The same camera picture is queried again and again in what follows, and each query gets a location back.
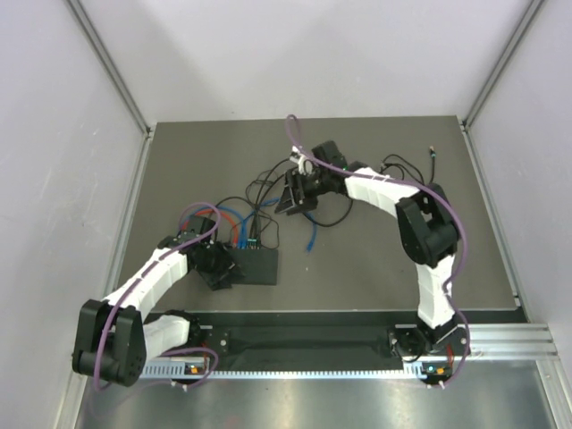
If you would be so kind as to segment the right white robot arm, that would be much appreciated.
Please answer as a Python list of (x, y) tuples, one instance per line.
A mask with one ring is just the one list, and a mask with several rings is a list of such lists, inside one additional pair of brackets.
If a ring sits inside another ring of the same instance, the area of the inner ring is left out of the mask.
[(401, 245), (415, 263), (419, 304), (417, 343), (430, 354), (450, 342), (455, 311), (450, 305), (450, 287), (459, 241), (459, 227), (444, 206), (447, 199), (437, 184), (413, 185), (376, 172), (366, 164), (349, 164), (333, 141), (306, 152), (294, 145), (285, 173), (278, 215), (305, 214), (317, 208), (318, 198), (336, 193), (361, 201), (394, 217)]

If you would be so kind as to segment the dark grey table mat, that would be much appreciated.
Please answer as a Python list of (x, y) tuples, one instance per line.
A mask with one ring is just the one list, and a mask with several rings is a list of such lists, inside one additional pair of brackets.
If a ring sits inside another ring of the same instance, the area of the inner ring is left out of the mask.
[[(403, 156), (442, 186), (467, 233), (467, 257), (452, 286), (464, 310), (511, 310), (516, 301), (458, 119), (454, 116), (304, 119), (306, 148), (334, 141), (349, 161), (377, 167)], [(156, 244), (172, 234), (181, 212), (218, 203), (242, 215), (257, 195), (251, 182), (287, 167), (291, 143), (283, 120), (160, 122), (156, 125), (116, 283), (128, 280)], [(303, 311), (413, 310), (416, 268), (396, 220), (368, 204), (321, 197), (314, 230), (301, 215), (277, 215), (263, 243), (279, 251), (275, 286), (212, 291), (191, 273), (158, 310)]]

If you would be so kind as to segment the black network switch box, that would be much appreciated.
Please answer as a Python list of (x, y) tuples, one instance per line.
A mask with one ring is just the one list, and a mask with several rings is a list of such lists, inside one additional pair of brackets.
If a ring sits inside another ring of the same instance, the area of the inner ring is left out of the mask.
[(267, 248), (230, 248), (235, 267), (231, 269), (231, 285), (275, 286), (278, 282), (279, 251)]

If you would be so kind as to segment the aluminium profile rail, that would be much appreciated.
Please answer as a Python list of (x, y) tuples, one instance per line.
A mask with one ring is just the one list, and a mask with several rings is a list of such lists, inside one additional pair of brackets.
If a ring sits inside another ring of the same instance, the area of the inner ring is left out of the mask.
[[(162, 316), (156, 321), (137, 326), (114, 327), (109, 332), (88, 333), (79, 328), (73, 356), (94, 360), (97, 351), (102, 358), (118, 361), (130, 355), (144, 360), (156, 359), (177, 348), (192, 347), (202, 329), (194, 333), (191, 322), (175, 315)], [(459, 326), (435, 343), (436, 353), (446, 344), (459, 348), (457, 357), (466, 354), (473, 359), (481, 355), (491, 358), (539, 359), (555, 356), (556, 346), (545, 326), (534, 324), (470, 324)]]

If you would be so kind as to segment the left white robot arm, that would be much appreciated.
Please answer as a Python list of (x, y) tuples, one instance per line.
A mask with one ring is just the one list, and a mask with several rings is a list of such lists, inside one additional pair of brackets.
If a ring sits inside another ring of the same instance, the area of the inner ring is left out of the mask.
[(179, 231), (163, 238), (149, 259), (121, 287), (103, 299), (89, 299), (80, 309), (71, 355), (74, 373), (105, 384), (131, 387), (145, 365), (156, 358), (199, 355), (193, 375), (208, 374), (218, 359), (207, 349), (198, 318), (167, 310), (147, 318), (177, 282), (196, 272), (207, 286), (224, 289), (240, 273), (230, 250), (217, 239), (220, 221), (191, 216)]

